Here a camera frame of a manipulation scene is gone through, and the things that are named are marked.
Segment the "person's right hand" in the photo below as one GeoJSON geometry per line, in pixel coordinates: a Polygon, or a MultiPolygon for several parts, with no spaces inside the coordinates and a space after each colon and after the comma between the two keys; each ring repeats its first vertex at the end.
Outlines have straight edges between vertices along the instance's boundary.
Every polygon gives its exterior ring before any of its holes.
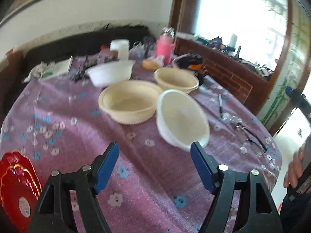
{"type": "Polygon", "coordinates": [[[305,144],[303,144],[298,151],[293,155],[293,160],[289,163],[288,171],[285,174],[283,187],[296,188],[298,184],[298,179],[301,178],[303,174],[302,160],[305,155],[305,144]]]}

